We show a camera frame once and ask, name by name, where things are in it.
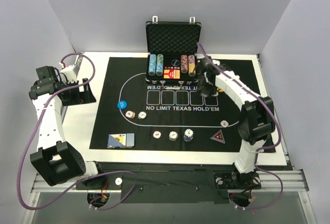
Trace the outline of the blue small blind button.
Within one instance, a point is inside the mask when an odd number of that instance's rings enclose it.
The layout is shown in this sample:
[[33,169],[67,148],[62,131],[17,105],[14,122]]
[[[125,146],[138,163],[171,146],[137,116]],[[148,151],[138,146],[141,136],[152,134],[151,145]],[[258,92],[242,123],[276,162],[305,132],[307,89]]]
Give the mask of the blue small blind button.
[[117,107],[120,109],[120,110],[123,110],[125,108],[127,108],[127,102],[124,101],[124,100],[121,100],[117,103]]

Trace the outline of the red chips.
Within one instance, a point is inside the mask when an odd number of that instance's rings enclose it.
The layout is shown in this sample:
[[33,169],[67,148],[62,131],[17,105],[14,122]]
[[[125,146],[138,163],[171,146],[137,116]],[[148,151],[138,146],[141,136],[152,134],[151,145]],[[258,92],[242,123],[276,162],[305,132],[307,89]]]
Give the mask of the red chips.
[[134,111],[126,111],[126,113],[125,113],[125,117],[127,117],[127,118],[129,118],[129,119],[133,119],[133,118],[135,118],[135,116],[136,116],[136,113],[134,112]]

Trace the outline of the red triangular dealer marker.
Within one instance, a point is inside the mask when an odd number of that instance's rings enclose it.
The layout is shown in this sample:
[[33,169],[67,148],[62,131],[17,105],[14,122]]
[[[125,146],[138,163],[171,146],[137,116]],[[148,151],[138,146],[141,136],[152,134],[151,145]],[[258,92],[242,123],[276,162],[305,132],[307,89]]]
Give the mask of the red triangular dealer marker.
[[210,139],[225,144],[225,139],[222,130],[216,132]]

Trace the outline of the grey chip stack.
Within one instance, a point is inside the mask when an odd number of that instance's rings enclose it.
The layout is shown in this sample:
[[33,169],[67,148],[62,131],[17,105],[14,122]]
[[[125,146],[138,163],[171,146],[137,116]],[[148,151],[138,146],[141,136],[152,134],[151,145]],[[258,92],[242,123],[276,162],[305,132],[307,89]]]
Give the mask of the grey chip stack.
[[169,133],[169,140],[176,141],[178,139],[178,133],[175,131],[171,131]]

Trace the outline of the red chip stack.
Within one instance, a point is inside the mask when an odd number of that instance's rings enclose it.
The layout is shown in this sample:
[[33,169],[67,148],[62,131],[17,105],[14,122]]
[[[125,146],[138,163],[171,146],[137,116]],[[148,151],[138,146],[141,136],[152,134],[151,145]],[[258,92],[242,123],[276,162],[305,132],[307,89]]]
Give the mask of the red chip stack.
[[156,138],[156,139],[159,139],[161,137],[161,132],[160,131],[155,131],[153,133],[153,137]]

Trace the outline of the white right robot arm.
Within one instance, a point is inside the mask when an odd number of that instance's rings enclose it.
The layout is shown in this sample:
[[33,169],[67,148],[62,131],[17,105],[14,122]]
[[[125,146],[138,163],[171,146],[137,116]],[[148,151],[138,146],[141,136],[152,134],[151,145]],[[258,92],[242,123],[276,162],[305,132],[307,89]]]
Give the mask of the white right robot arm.
[[242,142],[230,181],[235,187],[243,187],[256,177],[255,157],[275,131],[273,100],[251,91],[225,64],[201,58],[197,69],[197,90],[202,97],[215,97],[221,89],[240,111],[238,133]]

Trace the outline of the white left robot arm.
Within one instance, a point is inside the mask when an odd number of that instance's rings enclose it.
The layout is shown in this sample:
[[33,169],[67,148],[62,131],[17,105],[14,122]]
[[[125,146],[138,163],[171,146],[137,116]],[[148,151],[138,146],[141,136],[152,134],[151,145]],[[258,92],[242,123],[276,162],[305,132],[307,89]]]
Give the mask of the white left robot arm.
[[62,70],[44,66],[36,72],[39,79],[30,88],[29,97],[42,121],[38,128],[37,151],[30,155],[31,164],[50,186],[85,176],[93,188],[102,188],[106,183],[105,174],[98,171],[95,162],[85,161],[66,141],[62,126],[63,107],[96,102],[88,80],[82,80],[85,86],[80,91],[78,65],[69,65]]

